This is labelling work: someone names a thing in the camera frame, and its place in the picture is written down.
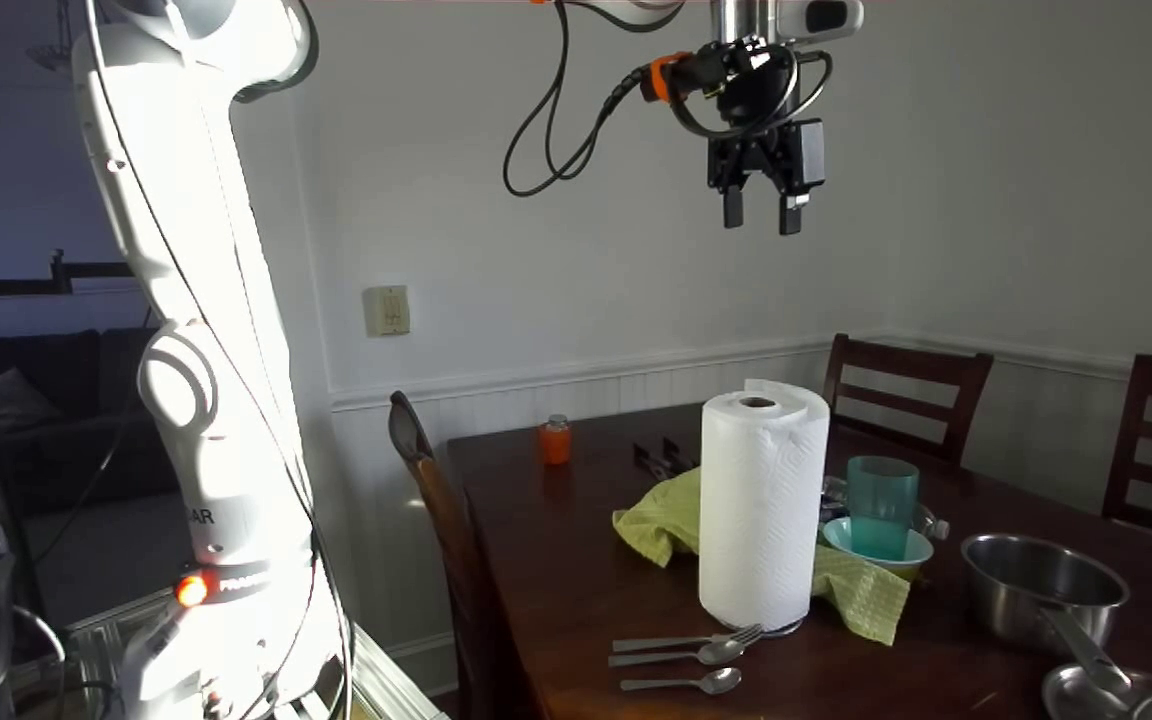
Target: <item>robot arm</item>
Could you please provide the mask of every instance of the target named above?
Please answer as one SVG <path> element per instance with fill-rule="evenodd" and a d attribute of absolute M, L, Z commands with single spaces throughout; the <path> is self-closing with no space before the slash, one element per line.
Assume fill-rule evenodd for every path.
<path fill-rule="evenodd" d="M 592 9 L 631 33 L 650 33 L 679 13 L 679 0 L 567 4 Z M 809 192 L 825 185 L 825 124 L 803 120 L 803 107 L 816 103 L 830 76 L 830 56 L 816 46 L 860 33 L 865 0 L 709 0 L 709 9 L 714 41 L 635 70 L 609 96 L 601 124 L 622 99 L 622 89 L 639 86 L 642 99 L 667 103 L 687 132 L 709 140 L 709 185 L 723 197 L 723 223 L 744 223 L 744 181 L 747 173 L 765 173 L 781 189 L 781 235 L 793 235 L 798 233 Z M 516 197 L 534 197 L 551 181 L 571 181 L 589 164 L 592 140 L 581 146 L 581 155 L 551 167 L 544 185 L 524 192 L 508 181 L 511 150 L 505 155 L 505 185 Z"/>
<path fill-rule="evenodd" d="M 75 49 L 75 107 L 117 245 L 160 332 L 140 397 L 173 457 L 196 577 L 128 641 L 123 717 L 263 717 L 314 687 L 345 637 L 230 99 L 314 56 L 299 0 L 123 0 Z"/>

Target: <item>paper towel roll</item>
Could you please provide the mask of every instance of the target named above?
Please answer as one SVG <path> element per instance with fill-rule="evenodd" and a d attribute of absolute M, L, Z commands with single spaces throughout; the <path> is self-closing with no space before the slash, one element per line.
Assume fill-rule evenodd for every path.
<path fill-rule="evenodd" d="M 782 628 L 810 609 L 828 405 L 747 380 L 701 422 L 701 609 L 728 628 Z"/>

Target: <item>small orange object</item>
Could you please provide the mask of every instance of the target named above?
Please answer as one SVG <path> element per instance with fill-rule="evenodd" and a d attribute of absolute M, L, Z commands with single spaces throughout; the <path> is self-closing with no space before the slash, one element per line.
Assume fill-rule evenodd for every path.
<path fill-rule="evenodd" d="M 571 466 L 571 424 L 567 424 L 567 418 L 547 418 L 547 424 L 539 424 L 539 431 L 534 431 L 534 445 L 539 445 L 539 466 L 544 468 Z"/>
<path fill-rule="evenodd" d="M 646 103 L 667 103 L 667 70 L 673 70 L 677 60 L 684 60 L 684 51 L 655 56 L 655 60 L 646 65 L 646 82 L 642 82 Z"/>
<path fill-rule="evenodd" d="M 208 572 L 187 572 L 175 582 L 175 603 L 181 609 L 200 609 L 210 598 L 214 598 L 214 582 Z"/>

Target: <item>plastic cup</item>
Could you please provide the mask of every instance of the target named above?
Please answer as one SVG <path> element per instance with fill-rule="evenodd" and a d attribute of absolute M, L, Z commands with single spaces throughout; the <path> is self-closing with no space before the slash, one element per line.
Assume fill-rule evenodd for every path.
<path fill-rule="evenodd" d="M 851 550 L 874 561 L 905 561 L 905 542 L 918 508 L 918 468 L 900 457 L 846 459 Z"/>
<path fill-rule="evenodd" d="M 567 418 L 547 418 L 534 431 L 539 466 L 567 468 L 571 466 L 571 424 Z"/>

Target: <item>wooden table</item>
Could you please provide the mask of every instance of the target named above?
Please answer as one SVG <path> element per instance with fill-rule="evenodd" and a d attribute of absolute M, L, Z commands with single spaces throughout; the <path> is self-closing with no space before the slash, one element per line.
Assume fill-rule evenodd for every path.
<path fill-rule="evenodd" d="M 897 649 L 846 637 L 816 599 L 803 628 L 765 641 L 730 697 L 615 694 L 620 677 L 701 677 L 701 666 L 609 670 L 615 637 L 714 631 L 696 599 L 696 558 L 650 568 L 610 534 L 610 508 L 635 504 L 650 478 L 631 445 L 677 440 L 693 459 L 701 409 L 581 422 L 567 474 L 544 474 L 534 431 L 464 438 L 446 445 L 493 582 L 544 717 L 1043 717 L 1040 685 L 1058 655 L 1002 649 L 966 616 L 959 542 L 1029 534 L 1112 566 L 1133 599 L 1115 611 L 1107 653 L 1152 672 L 1152 537 L 975 480 L 926 457 L 837 427 L 828 468 L 857 454 L 900 454 L 924 468 L 924 501 L 950 522 L 900 620 Z"/>

